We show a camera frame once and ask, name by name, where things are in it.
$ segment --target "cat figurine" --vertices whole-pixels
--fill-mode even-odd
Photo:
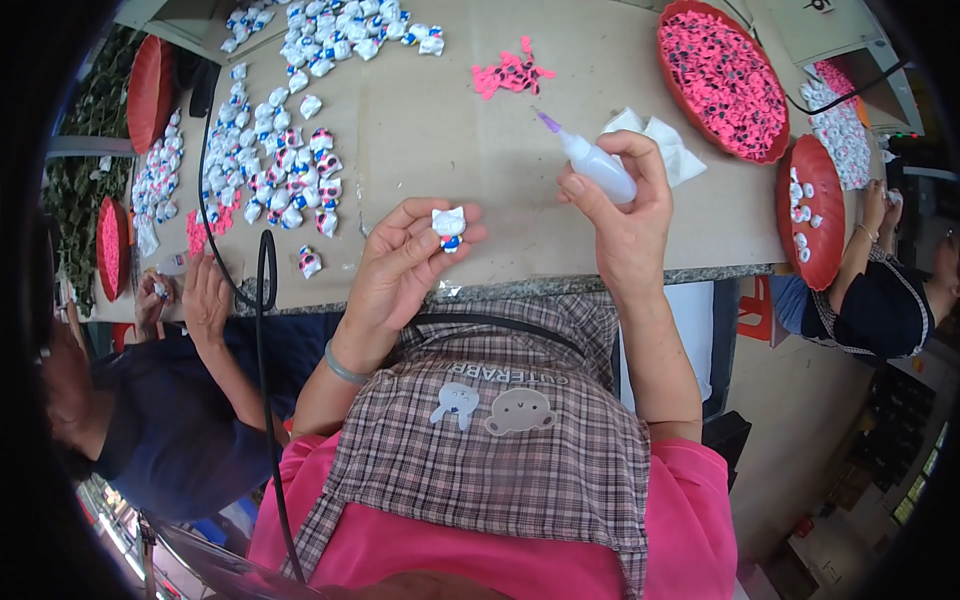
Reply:
[[[456,252],[464,241],[462,233],[467,229],[464,208],[457,206],[452,210],[433,209],[433,230],[440,234],[440,247],[444,252]]]

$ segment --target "red plastic stool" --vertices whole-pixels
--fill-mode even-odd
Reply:
[[[754,277],[754,296],[740,297],[740,311],[737,318],[747,315],[759,315],[760,322],[750,325],[737,322],[736,332],[761,342],[769,342],[773,331],[773,303],[770,301],[770,280],[766,275]]]

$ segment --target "plaid apron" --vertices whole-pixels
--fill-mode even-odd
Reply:
[[[545,331],[422,323],[401,332],[394,364],[353,401],[324,493],[295,536],[304,576],[353,502],[468,531],[607,546],[625,597],[639,598],[650,440],[611,394],[610,296],[447,304],[427,314],[464,313]],[[281,572],[292,576],[289,558]]]
[[[926,314],[926,306],[924,305],[924,300],[920,297],[920,294],[917,290],[913,289],[913,286],[910,285],[910,282],[907,281],[903,275],[900,274],[900,271],[897,270],[897,267],[902,267],[903,264],[897,260],[892,254],[888,254],[883,251],[883,249],[878,244],[873,244],[870,247],[870,255],[867,257],[867,260],[870,262],[878,262],[884,265],[887,269],[890,269],[891,273],[897,276],[897,279],[900,280],[900,283],[903,284],[911,295],[913,299],[917,301],[917,305],[920,307],[920,316],[922,321],[922,329],[920,333],[920,342],[913,348],[909,354],[904,354],[898,358],[903,358],[905,356],[916,356],[920,354],[920,351],[924,349],[924,342],[926,341],[926,335],[930,331],[930,320]],[[813,304],[817,307],[817,315],[820,317],[820,322],[824,324],[824,329],[827,330],[827,334],[830,336],[830,340],[842,350],[848,354],[865,354],[869,356],[875,356],[873,352],[866,350],[864,348],[853,348],[850,346],[844,346],[843,344],[838,344],[836,342],[836,335],[833,334],[833,325],[836,323],[837,314],[833,312],[833,308],[830,306],[829,295],[826,292],[813,292]],[[815,340],[812,338],[806,338],[810,342],[817,344],[818,346],[824,346],[827,348],[832,348],[831,345],[824,344],[820,340]]]

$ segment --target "glue bottle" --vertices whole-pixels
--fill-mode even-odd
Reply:
[[[168,277],[181,276],[190,268],[190,258],[186,252],[178,252],[161,258],[156,264],[156,272]]]
[[[560,137],[573,170],[599,185],[612,203],[625,204],[636,198],[636,181],[612,156],[581,135],[565,132],[560,124],[542,112],[538,111],[537,115],[547,129]]]

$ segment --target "green foliage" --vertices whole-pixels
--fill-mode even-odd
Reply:
[[[126,90],[133,57],[144,34],[114,25],[93,69],[77,84],[58,134],[129,137]],[[104,196],[123,197],[133,168],[129,158],[114,158],[100,180],[96,156],[69,156],[47,161],[50,186],[43,190],[46,211],[60,223],[60,268],[77,291],[77,305],[88,315],[93,306],[97,268],[97,215]]]

